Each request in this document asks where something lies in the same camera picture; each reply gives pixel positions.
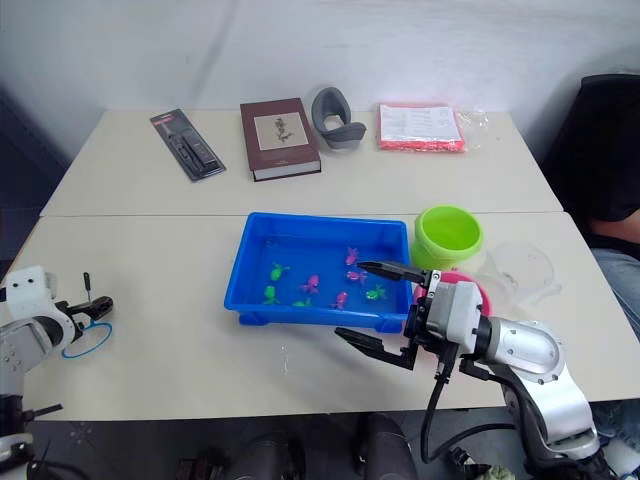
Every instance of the toy fish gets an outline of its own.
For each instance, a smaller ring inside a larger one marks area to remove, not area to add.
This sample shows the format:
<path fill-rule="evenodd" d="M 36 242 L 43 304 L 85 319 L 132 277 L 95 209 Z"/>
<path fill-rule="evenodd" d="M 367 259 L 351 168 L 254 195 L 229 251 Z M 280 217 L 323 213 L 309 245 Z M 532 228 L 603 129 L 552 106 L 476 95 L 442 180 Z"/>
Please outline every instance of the toy fish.
<path fill-rule="evenodd" d="M 302 300 L 298 300 L 297 302 L 292 303 L 294 307 L 310 307 L 311 299 L 307 298 L 304 302 Z"/>
<path fill-rule="evenodd" d="M 347 303 L 347 298 L 349 297 L 349 295 L 347 295 L 347 292 L 340 292 L 338 294 L 338 296 L 336 297 L 336 303 L 332 303 L 331 306 L 333 308 L 338 308 L 340 310 L 342 310 L 345 306 L 345 304 Z"/>
<path fill-rule="evenodd" d="M 352 282 L 357 282 L 358 280 L 360 280 L 360 283 L 364 285 L 364 281 L 366 279 L 367 279 L 366 272 L 354 272 L 351 270 L 347 272 L 347 280 L 350 280 Z"/>
<path fill-rule="evenodd" d="M 320 277 L 317 275 L 311 275 L 307 283 L 304 285 L 300 285 L 300 288 L 304 292 L 308 293 L 318 293 L 318 285 L 320 285 Z"/>
<path fill-rule="evenodd" d="M 265 305 L 280 303 L 280 300 L 276 298 L 276 287 L 274 287 L 273 285 L 269 285 L 264 289 L 264 298 L 266 298 L 266 300 L 262 303 L 264 303 Z"/>
<path fill-rule="evenodd" d="M 372 300 L 372 301 L 377 301 L 377 300 L 384 300 L 386 297 L 385 292 L 384 292 L 384 288 L 382 288 L 382 285 L 376 285 L 376 288 L 373 290 L 367 290 L 367 293 L 365 294 L 367 297 L 367 300 Z"/>
<path fill-rule="evenodd" d="M 291 270 L 291 267 L 283 267 L 282 265 L 274 262 L 273 270 L 271 270 L 271 281 L 277 282 L 278 280 L 280 280 L 282 272 L 284 272 L 285 270 Z"/>
<path fill-rule="evenodd" d="M 355 264 L 358 261 L 358 255 L 360 255 L 360 252 L 358 252 L 357 248 L 347 247 L 347 259 L 344 263 L 348 266 Z"/>

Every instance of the jeans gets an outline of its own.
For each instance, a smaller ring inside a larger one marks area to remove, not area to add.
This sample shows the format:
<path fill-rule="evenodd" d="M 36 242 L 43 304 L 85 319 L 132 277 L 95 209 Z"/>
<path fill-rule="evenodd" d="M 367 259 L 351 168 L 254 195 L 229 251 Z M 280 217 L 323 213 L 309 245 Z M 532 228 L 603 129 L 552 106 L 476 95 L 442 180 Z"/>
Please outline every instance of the jeans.
<path fill-rule="evenodd" d="M 591 250 L 640 341 L 640 260 L 617 250 Z"/>
<path fill-rule="evenodd" d="M 640 261 L 617 250 L 591 251 L 640 340 Z M 601 402 L 592 409 L 598 433 L 640 452 L 640 400 Z"/>

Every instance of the clear plastic bag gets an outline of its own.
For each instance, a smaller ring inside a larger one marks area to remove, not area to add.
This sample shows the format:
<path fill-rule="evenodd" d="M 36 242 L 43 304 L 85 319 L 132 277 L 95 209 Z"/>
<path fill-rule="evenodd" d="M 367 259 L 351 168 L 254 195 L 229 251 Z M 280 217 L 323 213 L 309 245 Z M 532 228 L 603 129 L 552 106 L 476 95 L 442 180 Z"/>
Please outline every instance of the clear plastic bag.
<path fill-rule="evenodd" d="M 475 150 L 488 124 L 485 112 L 457 112 L 444 104 L 381 103 L 378 108 L 381 150 Z"/>

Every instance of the red package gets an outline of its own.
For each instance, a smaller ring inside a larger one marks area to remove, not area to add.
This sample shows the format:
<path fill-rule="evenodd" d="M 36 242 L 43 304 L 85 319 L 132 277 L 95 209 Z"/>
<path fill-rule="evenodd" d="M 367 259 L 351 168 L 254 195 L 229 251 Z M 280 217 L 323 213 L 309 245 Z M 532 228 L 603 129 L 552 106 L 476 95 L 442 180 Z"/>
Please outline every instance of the red package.
<path fill-rule="evenodd" d="M 447 105 L 381 103 L 378 131 L 382 150 L 465 151 L 458 118 Z"/>

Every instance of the green toy fish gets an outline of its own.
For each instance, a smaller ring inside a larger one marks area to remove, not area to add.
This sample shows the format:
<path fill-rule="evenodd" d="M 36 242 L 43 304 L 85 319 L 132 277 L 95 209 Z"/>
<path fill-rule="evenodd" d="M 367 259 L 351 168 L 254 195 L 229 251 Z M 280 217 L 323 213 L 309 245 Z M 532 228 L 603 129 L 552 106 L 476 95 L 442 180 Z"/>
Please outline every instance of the green toy fish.
<path fill-rule="evenodd" d="M 274 262 L 273 270 L 271 270 L 271 281 L 277 282 L 278 280 L 280 280 L 282 272 L 284 272 L 285 270 L 291 270 L 291 267 L 283 267 L 282 265 Z"/>
<path fill-rule="evenodd" d="M 376 285 L 376 288 L 374 290 L 368 290 L 365 295 L 367 297 L 367 300 L 372 300 L 372 301 L 377 301 L 381 299 L 384 300 L 387 298 L 384 292 L 384 288 L 382 288 L 382 285 Z"/>
<path fill-rule="evenodd" d="M 310 307 L 311 299 L 307 298 L 304 302 L 302 300 L 298 300 L 297 302 L 292 303 L 291 305 L 293 305 L 294 307 Z"/>
<path fill-rule="evenodd" d="M 264 289 L 264 298 L 266 298 L 266 300 L 262 303 L 264 303 L 265 305 L 280 303 L 280 300 L 276 298 L 276 287 L 274 287 L 273 285 L 269 285 Z"/>

